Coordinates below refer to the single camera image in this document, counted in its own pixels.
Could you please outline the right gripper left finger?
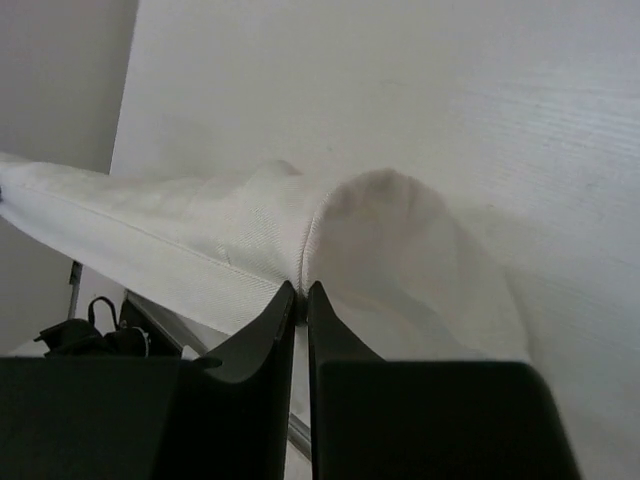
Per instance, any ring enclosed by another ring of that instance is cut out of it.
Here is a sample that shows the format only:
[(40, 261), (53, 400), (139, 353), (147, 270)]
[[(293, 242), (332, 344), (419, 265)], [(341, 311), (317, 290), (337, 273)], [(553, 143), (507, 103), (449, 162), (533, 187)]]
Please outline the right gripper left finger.
[(5, 357), (5, 479), (280, 479), (295, 291), (207, 354)]

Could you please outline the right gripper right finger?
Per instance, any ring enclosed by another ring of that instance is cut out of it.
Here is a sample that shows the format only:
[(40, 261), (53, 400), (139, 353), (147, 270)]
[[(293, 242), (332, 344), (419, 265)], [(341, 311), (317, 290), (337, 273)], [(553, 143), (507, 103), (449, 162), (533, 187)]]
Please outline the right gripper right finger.
[(316, 479), (577, 479), (552, 394), (512, 361), (387, 361), (308, 295)]

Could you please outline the white pleated skirt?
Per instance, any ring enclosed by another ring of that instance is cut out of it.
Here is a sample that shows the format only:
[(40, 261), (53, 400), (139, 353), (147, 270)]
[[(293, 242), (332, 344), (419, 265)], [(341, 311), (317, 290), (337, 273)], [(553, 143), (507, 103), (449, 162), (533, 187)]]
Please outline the white pleated skirt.
[(226, 335), (282, 283), (306, 295), (318, 282), (384, 358), (530, 358), (498, 264), (436, 192), (390, 169), (340, 178), (278, 161), (235, 177), (158, 180), (3, 155), (1, 215)]

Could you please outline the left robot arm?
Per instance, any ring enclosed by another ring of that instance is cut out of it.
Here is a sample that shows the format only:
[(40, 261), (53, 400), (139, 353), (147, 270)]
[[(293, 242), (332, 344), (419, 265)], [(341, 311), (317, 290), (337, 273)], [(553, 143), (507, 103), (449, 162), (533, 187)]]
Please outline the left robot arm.
[[(103, 302), (111, 313), (113, 330), (102, 334), (96, 328), (95, 305)], [(147, 358), (150, 353), (148, 333), (137, 326), (120, 322), (115, 304), (105, 296), (92, 300), (87, 318), (69, 318), (39, 333), (34, 342), (43, 342), (45, 357), (60, 356), (124, 356)]]

